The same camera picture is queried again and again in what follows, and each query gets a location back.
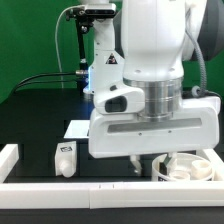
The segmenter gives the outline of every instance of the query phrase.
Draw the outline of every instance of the white cup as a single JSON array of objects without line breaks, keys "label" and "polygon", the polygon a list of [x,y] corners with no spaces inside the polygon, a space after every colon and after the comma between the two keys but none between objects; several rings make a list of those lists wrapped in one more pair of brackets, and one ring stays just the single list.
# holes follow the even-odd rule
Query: white cup
[{"label": "white cup", "polygon": [[171,181],[189,181],[191,176],[188,172],[183,170],[175,170],[169,173]]},{"label": "white cup", "polygon": [[207,160],[195,160],[191,164],[191,177],[194,180],[212,180],[213,170]]}]

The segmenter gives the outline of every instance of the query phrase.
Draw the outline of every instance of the green wall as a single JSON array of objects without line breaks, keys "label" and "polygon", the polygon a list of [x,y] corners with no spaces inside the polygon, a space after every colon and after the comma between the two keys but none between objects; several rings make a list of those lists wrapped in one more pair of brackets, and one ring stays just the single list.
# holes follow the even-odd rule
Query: green wall
[{"label": "green wall", "polygon": [[[77,4],[77,0],[0,0],[0,102],[22,79],[39,73],[58,72],[54,43],[56,21],[63,9]],[[78,69],[74,21],[62,21],[59,46],[63,71]],[[87,58],[91,62],[93,57],[91,32],[85,36],[85,46]],[[208,62],[206,66],[209,90],[224,95],[222,87],[224,53]],[[197,62],[185,62],[184,68],[184,86],[191,87],[198,84]],[[75,87],[75,84],[65,84],[65,86]]]}]

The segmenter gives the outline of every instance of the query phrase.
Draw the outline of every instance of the black tabletop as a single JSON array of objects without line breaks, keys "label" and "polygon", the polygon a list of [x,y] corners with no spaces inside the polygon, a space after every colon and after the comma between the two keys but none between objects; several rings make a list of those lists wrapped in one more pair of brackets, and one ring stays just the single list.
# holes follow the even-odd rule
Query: black tabletop
[{"label": "black tabletop", "polygon": [[[150,179],[150,161],[145,156],[145,172],[136,176],[129,159],[94,159],[88,154],[88,141],[78,144],[77,172],[72,178],[55,177],[54,155],[57,144],[71,120],[87,120],[93,104],[80,97],[75,89],[22,90],[0,105],[0,144],[19,144],[20,159],[6,183],[146,181]],[[220,114],[220,127],[223,123]],[[223,157],[223,139],[216,152]],[[223,223],[223,207],[191,208],[122,208],[0,210],[0,223]]]}]

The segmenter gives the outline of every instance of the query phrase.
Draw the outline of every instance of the white plastic container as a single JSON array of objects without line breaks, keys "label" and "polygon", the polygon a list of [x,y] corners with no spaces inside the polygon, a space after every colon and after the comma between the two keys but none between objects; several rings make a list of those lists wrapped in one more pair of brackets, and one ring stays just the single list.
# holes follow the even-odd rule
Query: white plastic container
[{"label": "white plastic container", "polygon": [[211,163],[196,155],[177,153],[175,165],[167,175],[159,172],[159,164],[167,154],[155,158],[152,162],[152,181],[212,181],[214,169]]}]

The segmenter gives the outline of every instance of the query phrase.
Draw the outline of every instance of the white tray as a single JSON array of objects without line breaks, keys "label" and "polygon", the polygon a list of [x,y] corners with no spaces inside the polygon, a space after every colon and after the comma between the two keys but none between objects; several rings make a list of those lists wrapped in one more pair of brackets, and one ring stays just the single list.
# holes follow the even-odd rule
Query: white tray
[{"label": "white tray", "polygon": [[[174,206],[224,206],[224,164],[213,149],[199,156],[211,161],[214,181],[116,182],[116,183],[26,183],[0,184],[0,209],[124,208]],[[17,145],[0,153],[4,178],[18,160]]]}]

